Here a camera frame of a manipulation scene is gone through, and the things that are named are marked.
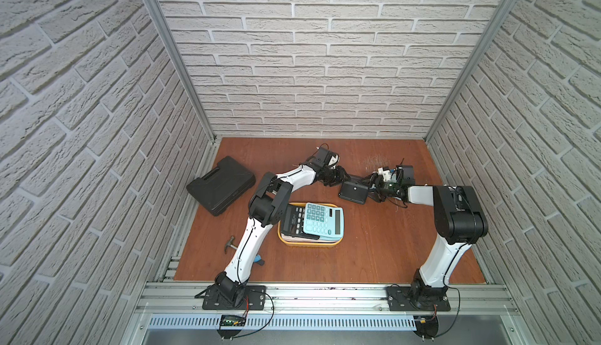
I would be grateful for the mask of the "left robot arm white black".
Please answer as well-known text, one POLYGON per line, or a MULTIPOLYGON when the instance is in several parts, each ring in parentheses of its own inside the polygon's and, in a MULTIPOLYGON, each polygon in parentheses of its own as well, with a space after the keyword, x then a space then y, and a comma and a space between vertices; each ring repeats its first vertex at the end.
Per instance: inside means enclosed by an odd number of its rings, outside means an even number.
POLYGON ((239 246, 225 270, 215 278, 220 296, 234 306, 244 300, 254 259, 268 233, 286 217, 292 193, 316 182, 329 187, 341 184, 344 169, 338 165, 339 161, 337 153, 319 147, 291 171, 265 173, 249 201, 247 224, 239 246))

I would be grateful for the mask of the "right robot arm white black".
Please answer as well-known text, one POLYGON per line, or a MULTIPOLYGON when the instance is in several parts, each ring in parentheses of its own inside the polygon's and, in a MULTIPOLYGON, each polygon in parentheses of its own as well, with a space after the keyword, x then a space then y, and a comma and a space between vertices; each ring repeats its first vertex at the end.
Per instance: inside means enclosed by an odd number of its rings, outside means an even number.
POLYGON ((378 202, 395 198, 403 204, 433 208, 437 238, 424 264, 416 271, 407 298, 416 307, 443 301, 450 276, 461 257, 488 234, 488 221, 475 188, 469 185, 417 185, 413 168, 380 168, 359 182, 378 202))

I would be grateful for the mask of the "small teal calculator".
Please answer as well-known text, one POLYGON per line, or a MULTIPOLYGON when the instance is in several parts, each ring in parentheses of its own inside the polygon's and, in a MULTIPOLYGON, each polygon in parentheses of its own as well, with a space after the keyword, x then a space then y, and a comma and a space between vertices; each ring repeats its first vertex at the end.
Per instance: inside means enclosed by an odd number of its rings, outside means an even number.
POLYGON ((344 211, 341 207, 306 203, 302 229, 320 240, 337 242, 344 237, 344 211))

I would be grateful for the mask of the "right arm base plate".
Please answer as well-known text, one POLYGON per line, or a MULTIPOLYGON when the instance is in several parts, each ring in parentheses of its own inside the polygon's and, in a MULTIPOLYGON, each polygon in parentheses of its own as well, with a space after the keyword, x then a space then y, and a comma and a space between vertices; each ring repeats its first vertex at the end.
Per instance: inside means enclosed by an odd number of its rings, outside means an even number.
POLYGON ((391 312, 450 312, 447 288, 392 285, 386 287, 391 312))

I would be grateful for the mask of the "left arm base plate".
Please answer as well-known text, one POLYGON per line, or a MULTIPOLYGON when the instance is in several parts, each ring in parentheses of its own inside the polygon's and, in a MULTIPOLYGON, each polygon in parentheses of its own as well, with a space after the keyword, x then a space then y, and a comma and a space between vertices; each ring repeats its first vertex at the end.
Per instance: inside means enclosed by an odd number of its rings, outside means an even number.
POLYGON ((197 295, 203 299, 202 308, 206 311, 262 311, 267 301, 267 287, 261 285, 243 286, 232 296, 223 293, 215 284, 197 295))

